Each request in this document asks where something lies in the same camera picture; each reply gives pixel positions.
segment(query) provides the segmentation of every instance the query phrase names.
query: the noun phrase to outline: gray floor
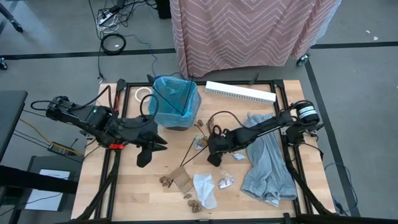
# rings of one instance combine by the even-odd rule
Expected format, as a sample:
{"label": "gray floor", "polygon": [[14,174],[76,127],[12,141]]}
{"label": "gray floor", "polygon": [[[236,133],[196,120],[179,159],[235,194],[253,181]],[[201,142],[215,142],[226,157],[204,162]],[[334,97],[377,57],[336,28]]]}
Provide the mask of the gray floor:
{"label": "gray floor", "polygon": [[[104,0],[93,0],[95,11],[103,4]],[[0,55],[98,51],[99,40],[87,1],[18,1],[13,14],[25,32],[17,33],[7,24],[0,35]],[[345,0],[318,43],[374,42],[374,37],[378,38],[377,42],[397,41],[397,19],[398,2],[395,0]],[[153,49],[174,47],[170,20],[158,19],[157,13],[146,6],[140,7],[129,27],[121,28],[120,32],[138,35],[144,42],[150,42]],[[129,37],[126,49],[147,49],[147,46]],[[311,50],[311,53],[313,71],[343,161],[352,174],[361,216],[398,219],[395,190],[398,185],[398,153],[395,152],[398,145],[395,116],[398,112],[398,47],[323,49]],[[178,71],[175,54],[157,56],[156,73]],[[151,73],[152,60],[150,55],[102,57],[101,70],[108,82],[119,78],[144,82],[146,74]],[[57,95],[67,95],[82,103],[98,91],[96,57],[9,60],[8,65],[8,71],[0,71],[0,90],[27,90],[27,104]],[[199,80],[248,80],[256,72],[263,80],[300,80],[306,99],[315,102],[305,68],[296,67],[292,59],[284,67],[216,71]],[[79,138],[76,148],[83,151],[85,140],[77,128],[26,113],[22,117],[62,144],[71,144]],[[18,124],[17,129],[34,134],[23,124]],[[320,131],[318,144],[325,152],[324,165],[333,162],[325,130]],[[31,156],[49,155],[13,137],[2,164],[26,169]],[[332,194],[347,208],[336,170],[332,168],[326,174]],[[70,207],[63,212],[23,211],[19,223],[32,223],[32,219],[36,220],[34,223],[45,223],[50,217],[66,221],[70,212]],[[6,223],[8,216],[0,217],[0,223]]]}

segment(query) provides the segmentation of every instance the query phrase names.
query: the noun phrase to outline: pink chevron fabric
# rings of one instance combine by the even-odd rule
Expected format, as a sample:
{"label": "pink chevron fabric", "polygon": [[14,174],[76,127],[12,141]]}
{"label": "pink chevron fabric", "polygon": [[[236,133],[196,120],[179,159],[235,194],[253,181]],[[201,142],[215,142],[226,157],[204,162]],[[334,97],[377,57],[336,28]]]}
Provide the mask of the pink chevron fabric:
{"label": "pink chevron fabric", "polygon": [[170,0],[184,76],[213,70],[283,66],[314,43],[336,0]]}

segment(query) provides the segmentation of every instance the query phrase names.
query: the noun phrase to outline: wooden tabletop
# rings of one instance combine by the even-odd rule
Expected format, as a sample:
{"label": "wooden tabletop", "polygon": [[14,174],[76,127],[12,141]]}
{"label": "wooden tabletop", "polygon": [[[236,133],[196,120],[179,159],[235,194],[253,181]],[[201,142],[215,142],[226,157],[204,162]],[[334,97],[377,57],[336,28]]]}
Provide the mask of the wooden tabletop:
{"label": "wooden tabletop", "polygon": [[[284,84],[289,104],[293,101],[304,99],[298,80],[285,80]],[[271,91],[269,85],[242,86]],[[113,94],[115,87],[115,84],[111,84]],[[135,91],[138,88],[131,88],[129,108],[127,110],[128,118],[139,115],[139,102],[134,97]],[[275,114],[272,105],[208,94],[205,93],[205,86],[198,86],[198,91],[202,102],[196,120],[201,119],[205,122],[212,114],[221,110],[233,112],[241,122],[243,122],[244,118],[247,118],[248,112],[252,114]],[[108,106],[107,102],[107,94],[104,94],[99,98],[97,104]],[[221,128],[228,129],[239,127],[239,124],[229,114],[217,115],[215,117],[215,124],[220,125]],[[205,127],[202,130],[208,135]],[[191,177],[194,174],[212,175],[213,182],[216,185],[214,195],[218,207],[211,210],[204,209],[200,213],[192,213],[191,208],[187,205],[187,199],[183,198],[184,195],[179,191],[177,186],[172,184],[170,188],[163,187],[159,182],[159,178],[170,174],[180,165],[192,139],[199,134],[201,132],[197,127],[180,132],[159,126],[159,135],[168,142],[166,145],[168,149],[153,153],[152,162],[144,168],[136,166],[136,159],[138,153],[141,151],[140,149],[135,145],[128,145],[123,149],[112,221],[281,218],[283,217],[283,213],[286,212],[290,213],[291,217],[295,216],[291,201],[280,201],[279,207],[273,207],[265,202],[253,199],[241,191],[244,176],[252,168],[247,157],[244,160],[237,161],[230,154],[226,154],[223,156],[221,166],[214,167],[206,160],[209,155],[208,150],[204,150],[199,156],[185,165],[185,169]],[[305,136],[305,141],[311,145],[317,145],[315,138]],[[85,153],[88,154],[95,147],[95,145],[91,145],[86,149]],[[72,218],[79,216],[84,211],[98,190],[104,152],[105,149],[98,149],[89,155],[83,163]],[[197,152],[196,149],[192,148],[187,159],[191,158]],[[246,150],[241,150],[239,153],[246,155]],[[331,212],[334,212],[333,201],[319,152],[310,146],[302,145],[300,146],[300,154],[308,186],[319,201]],[[221,178],[221,171],[226,171],[234,177],[235,182],[232,186],[225,189],[217,187],[217,183]],[[297,191],[300,206],[302,211],[305,211],[304,200],[299,187]],[[194,188],[190,190],[190,193],[193,195],[192,198],[195,199],[196,193]],[[109,193],[104,196],[103,217],[106,213],[108,196]]]}

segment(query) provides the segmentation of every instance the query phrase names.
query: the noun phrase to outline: crumpled paper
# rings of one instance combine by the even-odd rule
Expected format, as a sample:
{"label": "crumpled paper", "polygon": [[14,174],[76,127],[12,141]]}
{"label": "crumpled paper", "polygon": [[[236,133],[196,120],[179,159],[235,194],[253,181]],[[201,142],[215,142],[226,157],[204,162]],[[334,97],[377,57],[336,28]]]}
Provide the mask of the crumpled paper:
{"label": "crumpled paper", "polygon": [[197,191],[198,200],[207,209],[217,207],[213,189],[215,187],[211,174],[194,174],[193,186]]}

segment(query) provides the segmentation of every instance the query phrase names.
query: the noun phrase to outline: gray cloth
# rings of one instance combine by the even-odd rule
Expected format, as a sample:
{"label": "gray cloth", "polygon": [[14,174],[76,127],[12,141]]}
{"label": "gray cloth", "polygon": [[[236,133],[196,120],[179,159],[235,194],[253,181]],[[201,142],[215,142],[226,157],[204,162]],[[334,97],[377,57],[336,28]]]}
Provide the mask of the gray cloth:
{"label": "gray cloth", "polygon": [[[254,126],[272,115],[250,115],[245,126]],[[279,206],[279,200],[294,200],[297,191],[287,171],[275,131],[257,138],[247,148],[253,168],[243,180],[242,191],[258,200]]]}

